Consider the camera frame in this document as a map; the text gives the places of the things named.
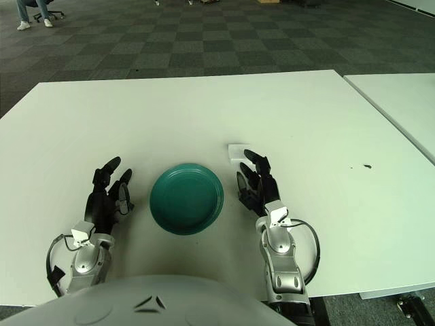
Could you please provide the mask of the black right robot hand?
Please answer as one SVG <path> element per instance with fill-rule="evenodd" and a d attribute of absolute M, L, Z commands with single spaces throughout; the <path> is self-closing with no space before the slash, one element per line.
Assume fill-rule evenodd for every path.
<path fill-rule="evenodd" d="M 245 163 L 240 163 L 240 172 L 237 172 L 237 185 L 239 201 L 257 216 L 266 216 L 266 204 L 280 200 L 277 182 L 271 174 L 271 166 L 267 157 L 245 149 L 245 157 L 255 165 L 253 171 Z"/>

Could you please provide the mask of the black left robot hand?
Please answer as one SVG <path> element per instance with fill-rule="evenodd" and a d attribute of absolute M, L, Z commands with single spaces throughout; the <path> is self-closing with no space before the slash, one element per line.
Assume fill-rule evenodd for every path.
<path fill-rule="evenodd" d="M 134 209 L 135 205 L 131 202 L 128 190 L 128 184 L 133 175 L 130 168 L 114 182 L 109 190 L 106 190 L 110 184 L 111 175 L 120 163 L 121 158 L 114 157 L 94 172 L 93 189 L 87 199 L 84 220 L 94 224 L 96 233 L 110 235 L 121 217 L 127 216 Z"/>

